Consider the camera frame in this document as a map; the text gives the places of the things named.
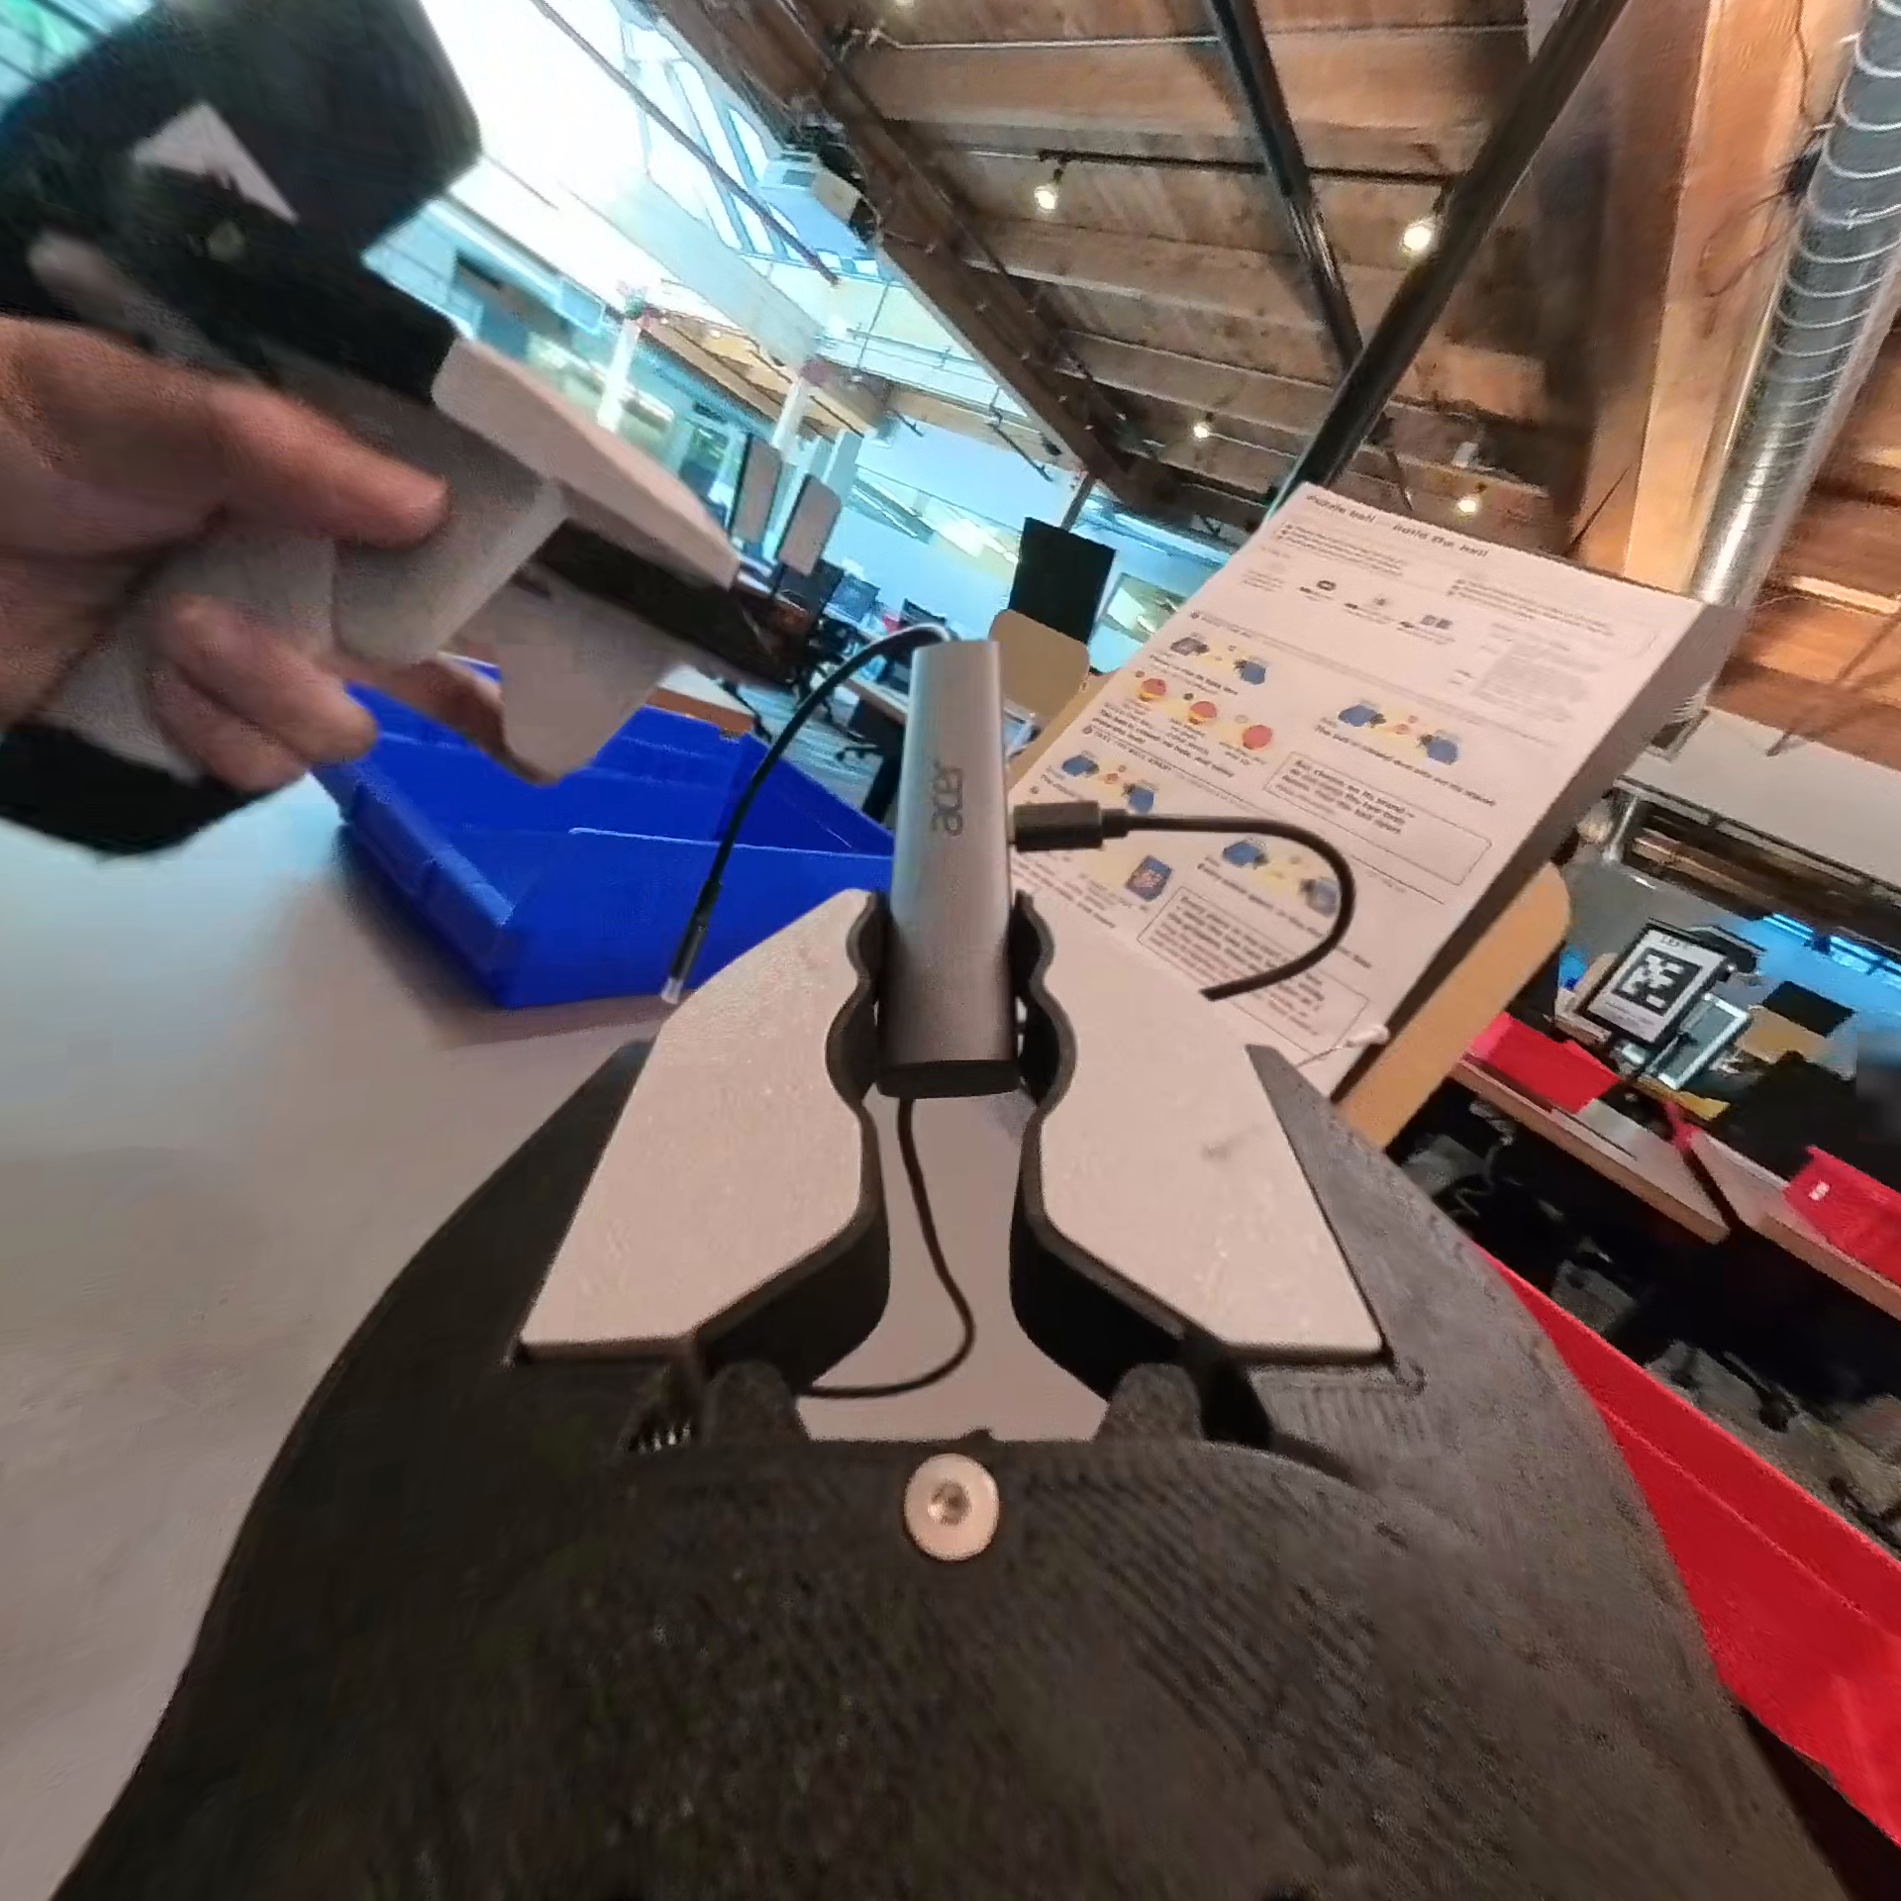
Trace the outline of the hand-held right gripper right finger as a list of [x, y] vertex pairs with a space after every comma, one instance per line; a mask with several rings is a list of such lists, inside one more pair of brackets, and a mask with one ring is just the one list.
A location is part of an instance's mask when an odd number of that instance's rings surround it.
[[1252, 1049], [1161, 964], [1018, 897], [1021, 1134], [1011, 1305], [1109, 1398], [1142, 1366], [1216, 1404], [1269, 1366], [1366, 1369], [1387, 1339]]

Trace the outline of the grey usb hub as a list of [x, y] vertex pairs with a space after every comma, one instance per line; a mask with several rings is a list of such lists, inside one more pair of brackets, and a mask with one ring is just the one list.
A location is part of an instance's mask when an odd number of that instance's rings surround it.
[[877, 1083], [961, 1100], [1015, 1083], [1003, 663], [992, 641], [915, 655], [893, 804]]

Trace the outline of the black monitor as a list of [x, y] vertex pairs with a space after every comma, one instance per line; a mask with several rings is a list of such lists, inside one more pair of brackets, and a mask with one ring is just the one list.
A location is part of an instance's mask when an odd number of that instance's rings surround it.
[[1007, 607], [1086, 645], [1099, 621], [1118, 552], [1027, 515]]

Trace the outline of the printed marker sign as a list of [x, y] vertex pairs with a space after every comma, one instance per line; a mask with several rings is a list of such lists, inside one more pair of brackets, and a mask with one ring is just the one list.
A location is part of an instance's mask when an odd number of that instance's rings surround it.
[[1610, 1043], [1653, 1053], [1712, 989], [1751, 969], [1755, 950], [1728, 931], [1648, 920], [1599, 973], [1580, 981], [1571, 1015]]

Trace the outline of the silver spiral duct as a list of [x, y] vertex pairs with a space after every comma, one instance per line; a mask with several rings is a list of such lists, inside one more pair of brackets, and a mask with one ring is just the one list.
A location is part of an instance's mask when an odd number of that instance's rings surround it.
[[1898, 6], [1871, 2], [1713, 489], [1696, 601], [1744, 610], [1856, 410], [1898, 311]]

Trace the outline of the instruction sheet on clipboard stand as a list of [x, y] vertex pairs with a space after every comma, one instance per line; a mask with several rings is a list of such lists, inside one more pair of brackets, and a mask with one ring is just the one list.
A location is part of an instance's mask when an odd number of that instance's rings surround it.
[[1461, 964], [1420, 1002], [1336, 1103], [1341, 1122], [1385, 1149], [1446, 1083], [1467, 1049], [1508, 1009], [1534, 973], [1561, 950], [1571, 892], [1556, 865], [1543, 865], [1499, 913]]

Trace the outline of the cardboard box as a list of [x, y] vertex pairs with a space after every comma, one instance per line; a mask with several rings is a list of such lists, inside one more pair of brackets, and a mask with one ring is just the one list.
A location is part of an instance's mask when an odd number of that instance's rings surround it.
[[1015, 607], [992, 620], [988, 641], [996, 645], [1004, 715], [1038, 730], [1064, 715], [1094, 678], [1086, 641]]

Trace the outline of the person's left hand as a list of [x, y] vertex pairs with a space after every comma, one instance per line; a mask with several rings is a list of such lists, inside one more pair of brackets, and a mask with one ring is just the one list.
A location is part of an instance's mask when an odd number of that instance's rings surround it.
[[[4, 319], [4, 724], [42, 715], [148, 572], [226, 515], [408, 549], [446, 522], [446, 489], [283, 394], [80, 325]], [[232, 789], [264, 795], [363, 754], [378, 724], [349, 678], [506, 754], [498, 687], [450, 656], [339, 673], [248, 607], [192, 594], [150, 626], [150, 716]]]

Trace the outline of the black metal pole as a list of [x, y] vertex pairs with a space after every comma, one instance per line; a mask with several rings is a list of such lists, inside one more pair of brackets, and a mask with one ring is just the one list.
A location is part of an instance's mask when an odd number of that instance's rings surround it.
[[1490, 226], [1523, 181], [1546, 135], [1575, 98], [1624, 11], [1624, 2], [1561, 6], [1499, 123], [1452, 184], [1433, 250], [1401, 276], [1371, 340], [1334, 390], [1317, 432], [1285, 472], [1271, 511], [1279, 511], [1304, 485], [1336, 482], [1371, 440], [1467, 265], [1482, 250]]

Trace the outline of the blue plastic bin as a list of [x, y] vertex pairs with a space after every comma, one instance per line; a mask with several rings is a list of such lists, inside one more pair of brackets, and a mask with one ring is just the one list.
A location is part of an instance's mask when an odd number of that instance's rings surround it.
[[645, 706], [598, 759], [525, 783], [358, 687], [380, 739], [320, 769], [349, 856], [446, 964], [506, 1009], [651, 996], [767, 746]]

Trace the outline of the red plastic bin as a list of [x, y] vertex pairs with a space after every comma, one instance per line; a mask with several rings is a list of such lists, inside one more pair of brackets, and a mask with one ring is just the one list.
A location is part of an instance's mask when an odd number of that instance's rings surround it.
[[1812, 1145], [1806, 1165], [1785, 1183], [1785, 1202], [1815, 1236], [1898, 1286], [1898, 1193], [1892, 1186]]
[[1515, 1093], [1579, 1117], [1602, 1100], [1618, 1074], [1575, 1039], [1541, 1031], [1503, 1009], [1476, 1035], [1467, 1061], [1504, 1081]]
[[1508, 1266], [1618, 1441], [1725, 1685], [1898, 1843], [1898, 1558]]

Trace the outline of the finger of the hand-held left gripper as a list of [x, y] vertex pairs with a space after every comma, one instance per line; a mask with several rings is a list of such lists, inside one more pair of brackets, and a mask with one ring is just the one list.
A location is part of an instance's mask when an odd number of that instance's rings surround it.
[[501, 693], [501, 758], [533, 783], [588, 765], [664, 685], [664, 633], [545, 572], [516, 575], [454, 634]]
[[562, 518], [687, 584], [731, 588], [741, 558], [665, 465], [601, 427], [528, 367], [456, 340], [431, 382], [441, 416], [560, 491]]

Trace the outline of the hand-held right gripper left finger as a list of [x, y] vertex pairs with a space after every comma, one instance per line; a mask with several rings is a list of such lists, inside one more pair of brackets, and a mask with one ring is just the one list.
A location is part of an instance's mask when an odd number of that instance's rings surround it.
[[831, 897], [681, 1002], [651, 1045], [525, 1316], [528, 1361], [744, 1361], [797, 1391], [892, 1294], [867, 1098], [882, 899]]

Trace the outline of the white instruction sheet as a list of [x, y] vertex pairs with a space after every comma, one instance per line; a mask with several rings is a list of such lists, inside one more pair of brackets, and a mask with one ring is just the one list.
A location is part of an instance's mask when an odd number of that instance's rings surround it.
[[1345, 941], [1224, 1020], [1329, 1093], [1554, 861], [1588, 806], [1719, 668], [1729, 607], [1302, 489], [1106, 675], [1013, 802], [1093, 802], [1132, 827], [1021, 868], [1044, 914], [1093, 920], [1177, 981], [1257, 977]]

